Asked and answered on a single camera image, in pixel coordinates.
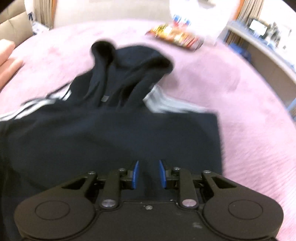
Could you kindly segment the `person's left hand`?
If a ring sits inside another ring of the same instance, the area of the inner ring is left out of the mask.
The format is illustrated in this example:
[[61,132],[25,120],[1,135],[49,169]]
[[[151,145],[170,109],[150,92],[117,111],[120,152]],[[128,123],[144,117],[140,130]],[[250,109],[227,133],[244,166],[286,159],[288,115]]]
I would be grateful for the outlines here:
[[1,39],[0,89],[5,87],[23,65],[22,59],[11,57],[15,46],[13,41]]

